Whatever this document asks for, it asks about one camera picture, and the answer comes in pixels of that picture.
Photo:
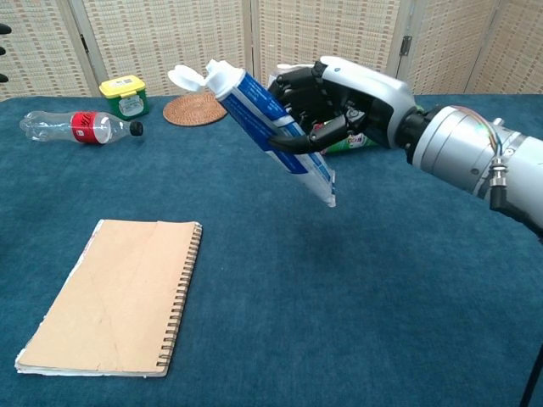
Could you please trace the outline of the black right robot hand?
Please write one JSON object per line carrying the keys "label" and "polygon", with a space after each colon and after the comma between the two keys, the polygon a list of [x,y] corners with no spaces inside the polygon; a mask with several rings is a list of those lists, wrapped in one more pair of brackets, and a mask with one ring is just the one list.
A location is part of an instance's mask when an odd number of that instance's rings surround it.
{"label": "black right robot hand", "polygon": [[417,105],[408,85],[336,56],[279,70],[268,91],[300,126],[302,136],[274,136],[286,153],[321,152],[363,134],[384,148],[411,144],[408,121]]}

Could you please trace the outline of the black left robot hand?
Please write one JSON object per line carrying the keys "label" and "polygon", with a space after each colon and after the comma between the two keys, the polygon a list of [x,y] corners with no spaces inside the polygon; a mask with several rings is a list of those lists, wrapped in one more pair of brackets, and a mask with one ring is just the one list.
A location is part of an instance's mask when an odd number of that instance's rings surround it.
{"label": "black left robot hand", "polygon": [[[5,25],[5,24],[0,24],[0,34],[1,35],[7,35],[7,34],[10,34],[12,32],[12,29],[9,25]],[[1,83],[6,83],[8,82],[8,77],[4,74],[1,74],[0,75],[0,82]]]}

